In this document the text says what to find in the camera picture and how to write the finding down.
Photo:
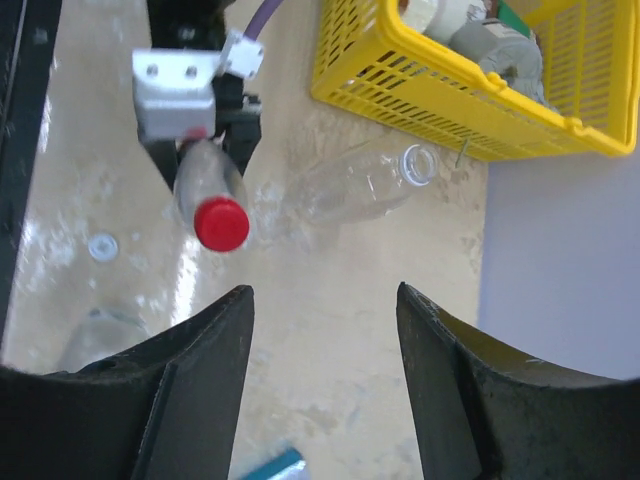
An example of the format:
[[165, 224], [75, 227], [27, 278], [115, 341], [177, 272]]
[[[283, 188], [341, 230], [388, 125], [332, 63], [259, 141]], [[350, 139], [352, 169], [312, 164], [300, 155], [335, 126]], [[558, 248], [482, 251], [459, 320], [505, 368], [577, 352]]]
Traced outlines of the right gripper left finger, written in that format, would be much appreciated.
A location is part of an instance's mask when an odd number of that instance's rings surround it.
[[78, 372], [1, 371], [5, 479], [224, 479], [254, 327], [240, 285]]

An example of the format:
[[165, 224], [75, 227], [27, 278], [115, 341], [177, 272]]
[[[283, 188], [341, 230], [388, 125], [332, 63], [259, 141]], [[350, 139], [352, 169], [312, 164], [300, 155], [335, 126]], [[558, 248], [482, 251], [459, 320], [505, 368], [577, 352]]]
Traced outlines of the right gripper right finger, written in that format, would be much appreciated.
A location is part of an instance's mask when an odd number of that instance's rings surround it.
[[635, 479], [639, 383], [565, 368], [408, 284], [397, 330], [427, 479]]

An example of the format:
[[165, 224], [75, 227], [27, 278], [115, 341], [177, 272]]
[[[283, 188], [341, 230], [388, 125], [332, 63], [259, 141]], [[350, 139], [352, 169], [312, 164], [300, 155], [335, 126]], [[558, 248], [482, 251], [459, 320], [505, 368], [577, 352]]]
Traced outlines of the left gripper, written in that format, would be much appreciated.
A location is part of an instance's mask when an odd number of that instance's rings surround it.
[[[212, 86], [217, 106], [215, 133], [210, 139], [222, 142], [222, 149], [244, 175], [262, 138], [262, 103], [257, 95], [245, 93], [244, 81], [231, 74], [215, 77]], [[175, 140], [145, 140], [144, 149], [172, 190], [183, 147], [177, 147]]]

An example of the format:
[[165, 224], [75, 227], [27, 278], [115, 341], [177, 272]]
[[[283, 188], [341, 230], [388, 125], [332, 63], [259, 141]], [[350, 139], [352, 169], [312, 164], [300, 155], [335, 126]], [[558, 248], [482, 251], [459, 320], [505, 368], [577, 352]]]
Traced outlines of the clear bottle with red ring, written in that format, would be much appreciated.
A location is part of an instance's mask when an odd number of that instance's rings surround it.
[[183, 149], [173, 193], [182, 223], [195, 237], [194, 213], [208, 198], [223, 196], [234, 199], [244, 207], [249, 217], [242, 175], [227, 153], [207, 139], [189, 143]]

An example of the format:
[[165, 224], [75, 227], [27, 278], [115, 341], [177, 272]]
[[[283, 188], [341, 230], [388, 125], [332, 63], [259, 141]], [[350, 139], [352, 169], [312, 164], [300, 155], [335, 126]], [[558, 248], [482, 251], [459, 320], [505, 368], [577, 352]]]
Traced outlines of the red bottle cap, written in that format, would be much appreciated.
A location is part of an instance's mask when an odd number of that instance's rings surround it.
[[249, 217], [236, 200], [216, 196], [204, 200], [194, 213], [194, 231], [207, 249], [227, 253], [241, 247], [250, 231]]

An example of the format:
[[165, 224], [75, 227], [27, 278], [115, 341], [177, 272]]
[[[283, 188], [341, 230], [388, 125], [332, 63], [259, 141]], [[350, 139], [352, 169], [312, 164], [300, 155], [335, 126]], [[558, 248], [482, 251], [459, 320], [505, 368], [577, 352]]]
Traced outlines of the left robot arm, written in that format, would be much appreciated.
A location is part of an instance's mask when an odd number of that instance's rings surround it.
[[[218, 53], [227, 39], [225, 10], [230, 1], [149, 1], [151, 46], [187, 53]], [[232, 73], [213, 76], [208, 86], [215, 99], [211, 140], [222, 142], [241, 174], [246, 172], [262, 138], [262, 102], [244, 90], [245, 81]], [[182, 160], [175, 140], [144, 140], [142, 145], [168, 188]]]

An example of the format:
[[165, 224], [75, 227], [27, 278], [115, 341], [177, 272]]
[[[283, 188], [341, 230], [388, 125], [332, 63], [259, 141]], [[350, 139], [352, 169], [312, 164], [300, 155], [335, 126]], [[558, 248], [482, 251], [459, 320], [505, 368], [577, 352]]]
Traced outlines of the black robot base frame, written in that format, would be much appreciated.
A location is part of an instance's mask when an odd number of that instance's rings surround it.
[[18, 253], [63, 2], [1, 3], [1, 329]]

